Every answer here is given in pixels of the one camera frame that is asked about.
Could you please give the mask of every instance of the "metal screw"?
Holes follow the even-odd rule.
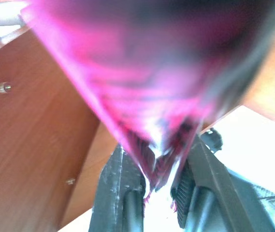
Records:
[[[75,179],[74,178],[70,178],[70,179],[68,179],[67,181],[66,181],[66,183],[68,184],[68,185],[73,185],[74,183],[75,183]]]
[[[8,82],[0,84],[0,93],[9,93],[11,91],[11,85]]]

